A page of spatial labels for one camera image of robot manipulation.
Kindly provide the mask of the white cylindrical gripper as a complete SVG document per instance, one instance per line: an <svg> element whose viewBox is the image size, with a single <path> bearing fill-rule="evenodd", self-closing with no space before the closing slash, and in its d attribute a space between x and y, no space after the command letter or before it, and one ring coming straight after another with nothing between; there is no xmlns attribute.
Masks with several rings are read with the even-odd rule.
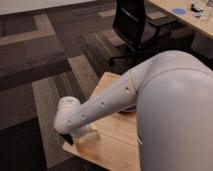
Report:
<svg viewBox="0 0 213 171"><path fill-rule="evenodd" d="M82 136L85 136L87 133L90 133L90 135L93 137L93 138L99 138L100 135L99 135L99 131L98 131L98 128L92 124L88 124L86 126L83 126L81 128L78 128L77 130L74 130L71 135L74 137L74 138L80 138Z"/></svg>

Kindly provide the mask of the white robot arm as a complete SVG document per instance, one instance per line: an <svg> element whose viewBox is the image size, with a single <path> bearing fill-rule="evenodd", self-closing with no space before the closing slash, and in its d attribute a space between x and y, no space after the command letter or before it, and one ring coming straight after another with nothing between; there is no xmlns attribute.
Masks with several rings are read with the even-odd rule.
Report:
<svg viewBox="0 0 213 171"><path fill-rule="evenodd" d="M81 137L131 107L142 171L213 171L213 70L183 51L154 55L84 103L61 98L54 129Z"/></svg>

